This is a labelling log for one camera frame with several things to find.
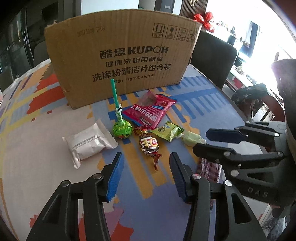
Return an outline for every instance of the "blue gripper pad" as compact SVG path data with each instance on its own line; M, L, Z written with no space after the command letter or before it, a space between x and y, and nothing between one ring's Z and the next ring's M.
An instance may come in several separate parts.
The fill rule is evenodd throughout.
M115 167L113 168L113 171L110 175L109 181L108 181L108 189L106 194L107 201L111 201L113 197L115 197L117 187L119 184L119 180L121 177L122 170L124 168L124 155L122 153L117 153L115 156L112 164L115 163Z

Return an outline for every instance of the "snack packet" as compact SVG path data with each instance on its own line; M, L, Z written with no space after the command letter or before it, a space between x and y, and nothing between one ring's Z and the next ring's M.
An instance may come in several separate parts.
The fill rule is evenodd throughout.
M176 124L167 121L164 126L158 127L151 132L159 137L171 142L176 136L180 135L184 129Z
M158 153L159 146L156 138L148 134L148 129L145 126L139 126L134 130L135 135L140 137L139 145L141 151L150 157L153 157L154 168L157 171L159 158L162 156Z
M80 167L81 160L99 153L104 148L114 149L118 146L100 119L83 131L62 138L68 144L76 169Z
M122 112L122 115L137 124L146 125L149 130L155 129L167 110L177 100L165 95L148 91L136 104Z

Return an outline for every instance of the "teal lollipop stick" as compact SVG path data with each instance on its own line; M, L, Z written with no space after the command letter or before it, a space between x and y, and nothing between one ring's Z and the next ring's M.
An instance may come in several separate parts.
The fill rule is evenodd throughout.
M118 105L118 99L117 99L117 94L116 94L116 88L115 88L114 79L111 79L110 82L111 82L111 86L112 86L112 92L113 92L113 98L114 98L114 102L115 102L115 107L118 109L119 108L119 105Z

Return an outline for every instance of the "chair backrest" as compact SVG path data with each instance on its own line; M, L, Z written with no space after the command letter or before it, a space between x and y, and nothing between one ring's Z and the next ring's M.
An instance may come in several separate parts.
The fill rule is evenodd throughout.
M42 61L49 59L47 53L46 42L43 41L36 45L34 49L34 66L37 66Z
M200 32L191 64L222 89L237 57L237 50L223 40Z
M0 90L3 92L13 83L13 74L11 66L8 66L3 73L0 74Z

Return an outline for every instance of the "yellow-green candy wrapper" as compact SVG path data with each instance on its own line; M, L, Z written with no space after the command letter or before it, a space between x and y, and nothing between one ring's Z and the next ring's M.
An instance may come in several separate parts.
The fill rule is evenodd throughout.
M151 132L155 135L171 142L176 136L180 135L184 129L170 121L167 121L164 126L158 127Z
M128 121L122 118L121 104L118 109L115 109L115 114L117 116L117 122L113 126L113 135L121 139L128 138L133 131L133 127Z

